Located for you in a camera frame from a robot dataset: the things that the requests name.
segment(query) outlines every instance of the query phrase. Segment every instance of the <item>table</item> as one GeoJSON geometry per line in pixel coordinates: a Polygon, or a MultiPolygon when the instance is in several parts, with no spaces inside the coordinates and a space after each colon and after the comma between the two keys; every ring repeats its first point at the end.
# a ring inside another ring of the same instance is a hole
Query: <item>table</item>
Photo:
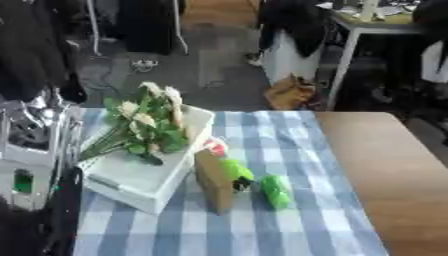
{"type": "MultiPolygon", "coordinates": [[[[101,56],[101,52],[99,50],[99,43],[101,40],[101,35],[98,28],[98,20],[96,17],[96,11],[95,11],[95,0],[87,0],[87,9],[89,12],[89,19],[90,24],[92,27],[92,34],[93,34],[93,52],[97,56],[101,56]]],[[[180,27],[180,17],[179,17],[179,2],[177,0],[173,0],[173,13],[174,13],[174,24],[176,26],[175,33],[176,37],[181,43],[185,54],[188,54],[188,44],[186,43],[185,39],[182,36],[181,27],[180,27]]]]}
{"type": "Polygon", "coordinates": [[[390,255],[448,252],[448,170],[386,113],[317,113],[390,255]]]}
{"type": "Polygon", "coordinates": [[[273,211],[255,188],[218,216],[193,173],[158,217],[85,190],[75,255],[387,255],[313,113],[218,112],[213,134],[256,179],[280,175],[290,207],[273,211]]]}
{"type": "Polygon", "coordinates": [[[349,36],[331,86],[327,110],[334,109],[339,90],[352,61],[360,35],[413,35],[421,33],[421,30],[412,24],[412,17],[409,14],[386,16],[385,21],[362,22],[348,14],[332,10],[330,17],[334,22],[347,29],[349,36]]]}

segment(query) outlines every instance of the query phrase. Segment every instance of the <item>flower bouquet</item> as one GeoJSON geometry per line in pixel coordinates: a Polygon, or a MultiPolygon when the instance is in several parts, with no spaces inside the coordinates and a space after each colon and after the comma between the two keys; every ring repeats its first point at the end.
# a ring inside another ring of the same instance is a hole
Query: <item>flower bouquet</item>
{"type": "Polygon", "coordinates": [[[182,98],[172,87],[163,90],[143,82],[132,101],[106,98],[104,106],[112,128],[81,152],[80,161],[126,150],[153,165],[162,165],[160,153],[174,153],[188,145],[182,122],[182,98]]]}

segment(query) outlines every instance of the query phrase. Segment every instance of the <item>green toy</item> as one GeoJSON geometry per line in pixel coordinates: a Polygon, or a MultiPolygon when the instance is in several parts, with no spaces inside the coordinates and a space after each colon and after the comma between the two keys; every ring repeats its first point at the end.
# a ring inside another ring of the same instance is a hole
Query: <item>green toy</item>
{"type": "Polygon", "coordinates": [[[221,158],[219,162],[232,181],[235,192],[243,191],[251,185],[254,180],[252,171],[241,165],[238,160],[221,158]]]}
{"type": "Polygon", "coordinates": [[[269,203],[277,210],[284,209],[291,202],[288,189],[275,175],[265,176],[260,182],[261,190],[268,198],[269,203]]]}

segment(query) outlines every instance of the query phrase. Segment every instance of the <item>desk leg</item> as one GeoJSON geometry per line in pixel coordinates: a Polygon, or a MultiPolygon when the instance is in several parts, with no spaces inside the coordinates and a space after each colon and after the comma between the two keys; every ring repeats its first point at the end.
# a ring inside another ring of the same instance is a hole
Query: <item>desk leg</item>
{"type": "Polygon", "coordinates": [[[179,40],[182,48],[184,48],[185,54],[188,54],[188,44],[185,42],[185,39],[182,36],[181,27],[180,27],[180,17],[179,17],[179,2],[178,0],[173,0],[173,8],[174,8],[174,23],[176,26],[176,37],[179,40]]]}
{"type": "Polygon", "coordinates": [[[93,32],[93,52],[96,55],[101,56],[101,53],[98,50],[100,42],[100,32],[98,29],[98,22],[96,19],[94,1],[95,0],[87,0],[87,8],[89,10],[90,24],[92,26],[92,32],[93,32]]]}
{"type": "Polygon", "coordinates": [[[342,82],[350,66],[350,62],[352,61],[353,53],[355,52],[356,45],[358,44],[360,34],[361,33],[357,29],[350,31],[350,35],[345,43],[344,53],[339,61],[336,76],[334,77],[333,84],[331,86],[330,96],[328,97],[327,102],[327,110],[334,109],[339,90],[341,89],[342,82]]]}

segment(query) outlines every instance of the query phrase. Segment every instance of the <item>white tray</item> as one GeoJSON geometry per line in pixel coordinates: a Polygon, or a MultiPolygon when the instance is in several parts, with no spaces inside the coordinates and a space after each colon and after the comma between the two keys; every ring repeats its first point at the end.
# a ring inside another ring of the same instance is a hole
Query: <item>white tray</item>
{"type": "MultiPolygon", "coordinates": [[[[194,165],[194,154],[211,136],[214,113],[186,106],[184,121],[190,145],[174,154],[160,154],[164,164],[153,166],[125,151],[81,162],[87,188],[141,211],[159,214],[194,165]]],[[[110,126],[101,123],[91,128],[82,148],[96,141],[110,126]]]]}

